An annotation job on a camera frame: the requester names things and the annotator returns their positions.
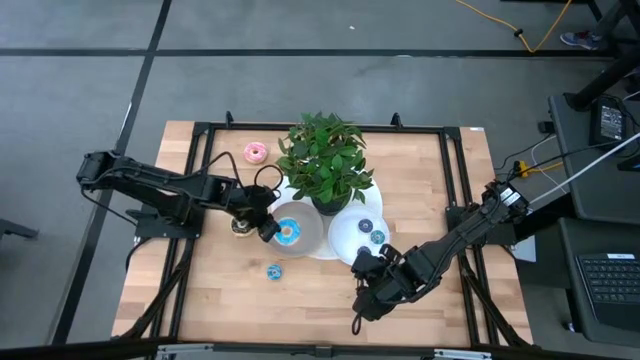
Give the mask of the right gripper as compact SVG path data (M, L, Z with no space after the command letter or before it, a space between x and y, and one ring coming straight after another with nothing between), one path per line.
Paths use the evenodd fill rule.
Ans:
M371 253L360 252L352 264L352 273L361 282L352 309L366 320L379 320L397 305L418 299L418 278L407 265L398 265L401 253L385 243L379 259L384 267L376 266Z

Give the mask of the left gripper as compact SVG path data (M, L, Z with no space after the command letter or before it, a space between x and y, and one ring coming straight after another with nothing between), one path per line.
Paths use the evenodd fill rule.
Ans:
M266 231L264 241L268 243L281 231L268 210L276 200L275 192L267 186L236 186L229 190L228 213L239 221L260 223L258 229Z

